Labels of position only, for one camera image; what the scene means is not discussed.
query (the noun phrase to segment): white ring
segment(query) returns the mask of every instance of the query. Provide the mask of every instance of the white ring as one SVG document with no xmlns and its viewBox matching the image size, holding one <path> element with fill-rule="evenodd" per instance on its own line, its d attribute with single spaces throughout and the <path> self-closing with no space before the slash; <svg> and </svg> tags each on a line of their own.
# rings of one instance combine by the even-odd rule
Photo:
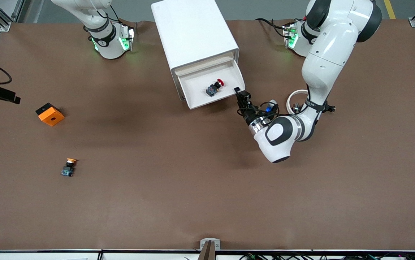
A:
<svg viewBox="0 0 415 260">
<path fill-rule="evenodd" d="M 290 113 L 290 114 L 294 114 L 294 111 L 293 111 L 293 109 L 291 108 L 291 105 L 290 105 L 291 97 L 293 97 L 294 95 L 297 95 L 297 94 L 307 94 L 308 95 L 308 90 L 299 89 L 299 90 L 296 90 L 296 91 L 292 92 L 291 95 L 289 95 L 288 100 L 286 101 L 286 109 L 288 110 L 288 113 Z"/>
</svg>

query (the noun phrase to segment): brown table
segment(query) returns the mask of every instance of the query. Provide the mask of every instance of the brown table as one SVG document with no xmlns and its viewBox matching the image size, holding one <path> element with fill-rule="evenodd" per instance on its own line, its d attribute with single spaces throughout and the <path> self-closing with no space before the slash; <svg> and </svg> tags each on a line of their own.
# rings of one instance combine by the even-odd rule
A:
<svg viewBox="0 0 415 260">
<path fill-rule="evenodd" d="M 229 21 L 255 104 L 285 110 L 303 58 L 268 25 Z M 415 29 L 384 20 L 358 44 L 314 136 L 269 163 L 234 97 L 179 101 L 151 22 L 133 53 L 101 58 L 81 24 L 0 36 L 0 250 L 191 248 L 415 250 Z M 63 109 L 55 127 L 35 110 Z M 72 178 L 60 175 L 77 158 Z"/>
</svg>

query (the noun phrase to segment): white box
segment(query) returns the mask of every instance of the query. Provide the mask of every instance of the white box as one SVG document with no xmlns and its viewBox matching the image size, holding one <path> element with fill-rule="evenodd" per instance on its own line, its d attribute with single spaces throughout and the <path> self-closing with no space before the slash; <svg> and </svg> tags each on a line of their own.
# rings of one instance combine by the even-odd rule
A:
<svg viewBox="0 0 415 260">
<path fill-rule="evenodd" d="M 151 5 L 174 83 L 190 109 L 245 90 L 239 48 L 214 0 L 164 0 Z M 207 87 L 225 86 L 213 97 Z"/>
</svg>

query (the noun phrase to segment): small electronic component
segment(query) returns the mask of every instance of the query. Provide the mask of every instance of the small electronic component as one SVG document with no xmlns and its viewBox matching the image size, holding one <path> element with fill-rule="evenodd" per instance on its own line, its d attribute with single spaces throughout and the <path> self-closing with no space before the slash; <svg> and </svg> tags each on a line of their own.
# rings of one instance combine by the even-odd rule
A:
<svg viewBox="0 0 415 260">
<path fill-rule="evenodd" d="M 64 119 L 64 115 L 52 104 L 47 103 L 35 111 L 42 122 L 54 126 Z"/>
<path fill-rule="evenodd" d="M 224 86 L 224 82 L 221 79 L 217 79 L 217 82 L 215 82 L 214 84 L 211 84 L 209 87 L 207 87 L 206 89 L 206 93 L 213 97 L 215 94 L 217 94 L 217 92 L 219 92 L 220 87 Z"/>
<path fill-rule="evenodd" d="M 74 167 L 77 160 L 67 158 L 66 165 L 63 167 L 63 170 L 61 171 L 61 174 L 63 176 L 71 177 L 74 174 Z"/>
</svg>

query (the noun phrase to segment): orange and black box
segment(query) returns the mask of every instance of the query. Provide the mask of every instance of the orange and black box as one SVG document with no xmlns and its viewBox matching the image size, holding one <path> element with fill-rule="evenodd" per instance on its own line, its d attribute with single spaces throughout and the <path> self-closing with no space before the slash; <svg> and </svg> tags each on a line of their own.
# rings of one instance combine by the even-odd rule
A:
<svg viewBox="0 0 415 260">
<path fill-rule="evenodd" d="M 35 111 L 42 122 L 54 126 L 64 119 L 64 115 L 52 104 L 47 103 Z"/>
</svg>

